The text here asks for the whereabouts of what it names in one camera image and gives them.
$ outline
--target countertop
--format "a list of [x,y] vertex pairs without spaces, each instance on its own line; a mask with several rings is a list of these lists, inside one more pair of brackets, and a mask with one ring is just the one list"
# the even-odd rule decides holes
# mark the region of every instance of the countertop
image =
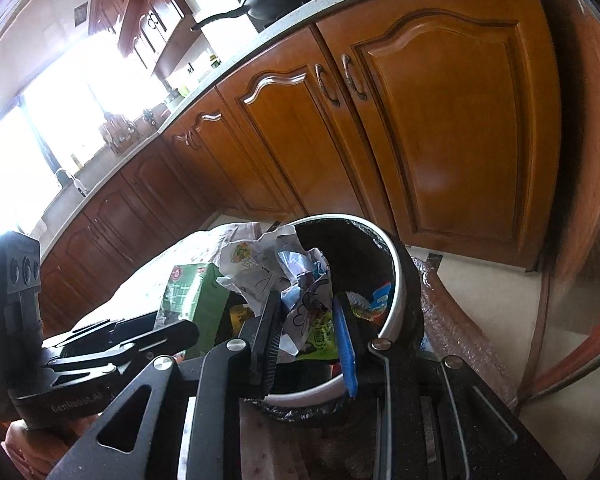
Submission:
[[159,136],[167,127],[176,120],[184,110],[186,110],[198,97],[200,97],[209,88],[214,86],[219,80],[226,76],[229,72],[234,70],[243,61],[259,54],[267,47],[276,43],[277,40],[283,36],[292,33],[304,27],[307,23],[314,22],[319,18],[337,10],[340,7],[349,6],[359,0],[312,0],[302,7],[290,12],[280,20],[267,27],[260,34],[254,38],[253,41],[249,42],[243,49],[237,54],[222,62],[222,65],[216,68],[209,76],[207,76],[200,85],[193,90],[187,97],[180,103],[176,111],[172,113],[167,120],[164,121],[162,126],[152,135],[145,138],[137,146],[131,148],[117,164],[108,171],[99,183],[94,186],[88,195],[83,198],[80,203],[75,207],[74,211],[67,217],[66,221],[62,226],[53,234],[51,238],[48,235],[45,237],[45,241],[41,239],[40,250],[42,253],[42,260],[50,253],[54,244],[61,237],[62,233],[69,226],[69,224],[75,219],[80,213],[88,201],[93,197],[106,183],[122,168],[129,160],[131,160],[136,154],[138,154],[146,145],[152,142],[157,136]]

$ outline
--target green box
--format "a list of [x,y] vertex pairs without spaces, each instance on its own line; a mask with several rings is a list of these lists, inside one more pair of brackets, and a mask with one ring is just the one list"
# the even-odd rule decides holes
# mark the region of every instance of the green box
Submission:
[[214,264],[174,266],[164,289],[155,327],[188,319],[200,332],[198,342],[186,351],[187,359],[200,357],[214,346],[229,297],[229,290],[216,282],[218,276],[222,274]]

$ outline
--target bright window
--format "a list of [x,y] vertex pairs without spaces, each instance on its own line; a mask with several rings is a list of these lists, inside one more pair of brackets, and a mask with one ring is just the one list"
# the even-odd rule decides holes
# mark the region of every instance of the bright window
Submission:
[[60,187],[19,108],[0,121],[0,234],[29,233]]
[[24,108],[0,121],[0,233],[30,233],[60,190],[41,144],[75,174],[105,145],[98,130],[105,111],[134,120],[166,90],[136,56],[123,59],[113,34],[101,32],[56,60],[21,96]]

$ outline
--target metal screw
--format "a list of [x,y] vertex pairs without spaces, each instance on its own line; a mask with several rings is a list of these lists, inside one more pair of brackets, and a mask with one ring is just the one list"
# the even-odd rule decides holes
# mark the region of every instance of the metal screw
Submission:
[[240,350],[243,350],[245,346],[247,346],[247,343],[242,339],[231,339],[231,341],[226,342],[226,349],[231,352],[239,352]]
[[457,355],[448,355],[442,359],[442,362],[447,368],[451,368],[452,370],[458,370],[464,366],[464,361]]
[[378,350],[379,352],[386,352],[391,348],[391,341],[384,337],[376,337],[371,341],[371,348]]
[[161,355],[154,359],[154,368],[156,370],[168,370],[173,365],[173,360],[166,355]]

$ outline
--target bubble wrap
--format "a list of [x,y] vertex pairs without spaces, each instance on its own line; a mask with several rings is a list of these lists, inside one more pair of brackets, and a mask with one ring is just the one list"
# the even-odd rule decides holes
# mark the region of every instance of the bubble wrap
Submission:
[[422,285],[424,330],[436,356],[458,355],[509,409],[518,403],[516,386],[491,342],[446,290],[432,266],[413,258]]

